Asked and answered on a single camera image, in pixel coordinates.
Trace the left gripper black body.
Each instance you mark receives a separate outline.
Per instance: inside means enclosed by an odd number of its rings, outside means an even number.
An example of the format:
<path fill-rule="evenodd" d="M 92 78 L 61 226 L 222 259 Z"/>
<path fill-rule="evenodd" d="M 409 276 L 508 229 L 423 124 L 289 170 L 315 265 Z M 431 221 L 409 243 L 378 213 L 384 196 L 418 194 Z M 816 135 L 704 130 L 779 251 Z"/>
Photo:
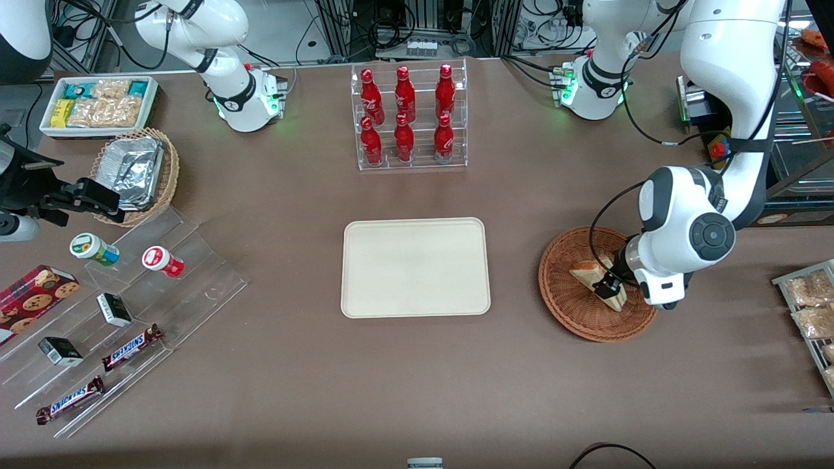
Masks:
<path fill-rule="evenodd" d="M 647 286 L 644 265 L 640 254 L 643 236 L 632 236 L 616 254 L 616 277 L 623 284 L 634 287 Z"/>

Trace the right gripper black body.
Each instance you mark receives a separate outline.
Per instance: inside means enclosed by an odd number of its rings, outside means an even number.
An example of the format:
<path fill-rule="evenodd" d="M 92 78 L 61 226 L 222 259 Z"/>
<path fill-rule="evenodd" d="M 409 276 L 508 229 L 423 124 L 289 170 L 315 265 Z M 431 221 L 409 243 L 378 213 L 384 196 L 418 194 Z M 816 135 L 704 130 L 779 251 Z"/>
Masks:
<path fill-rule="evenodd" d="M 66 211 L 98 213 L 84 195 L 86 179 L 69 184 L 54 169 L 65 164 L 24 147 L 2 148 L 2 211 L 33 219 L 68 219 Z"/>

